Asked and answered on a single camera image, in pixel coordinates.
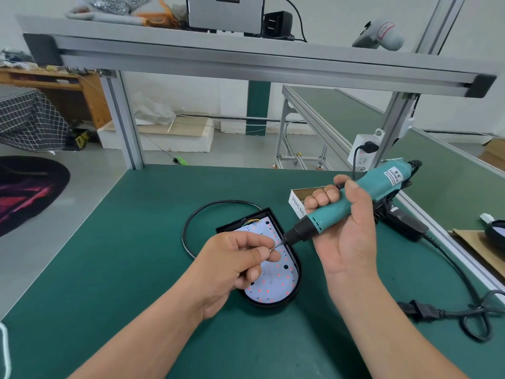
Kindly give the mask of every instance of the forearm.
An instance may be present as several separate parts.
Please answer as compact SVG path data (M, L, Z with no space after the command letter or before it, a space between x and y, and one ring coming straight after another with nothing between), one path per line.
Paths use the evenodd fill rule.
M202 314L181 279L85 362L70 379L164 378Z
M337 277L328 287L374 379L466 378L412 325L377 275Z

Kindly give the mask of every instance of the black and white plaid fabric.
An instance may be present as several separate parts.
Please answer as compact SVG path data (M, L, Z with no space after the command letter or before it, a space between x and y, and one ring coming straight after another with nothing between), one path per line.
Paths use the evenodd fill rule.
M32 152L60 150L68 124L38 89L0 85L0 143Z

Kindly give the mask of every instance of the person's left hand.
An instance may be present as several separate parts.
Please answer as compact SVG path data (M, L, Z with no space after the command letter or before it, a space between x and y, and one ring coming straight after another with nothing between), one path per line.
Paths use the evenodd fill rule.
M220 233L205 243L184 274L194 287L203 319L216 315L234 288L244 290L258 279L263 261L281 259L278 251L270 253L274 245L268 236L249 231Z

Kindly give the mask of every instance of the person's right hand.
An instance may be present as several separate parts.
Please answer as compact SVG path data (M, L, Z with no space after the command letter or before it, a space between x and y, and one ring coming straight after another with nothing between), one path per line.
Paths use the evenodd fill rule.
M326 279L337 275L376 274L377 240L372 200L368 193L346 175L338 175L335 184L345 182L345 196L352 203L351 215L314 237L316 252ZM340 191L335 185L317 189L305 199L311 213L319 206L337 202Z

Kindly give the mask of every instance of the teal electric screwdriver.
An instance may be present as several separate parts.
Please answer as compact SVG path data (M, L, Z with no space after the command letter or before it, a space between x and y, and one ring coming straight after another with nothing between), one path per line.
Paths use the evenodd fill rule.
M398 192L410 186L410 178L421 166L420 161L404 162L401 160L387 161L383 165L370 170L357 184L367 191L373 201L380 202L384 197L394 197ZM321 234L330 226L350 215L351 203L341 190L340 200L320 207L311 214L304 216L282 238L281 245L294 245L300 241L308 241Z

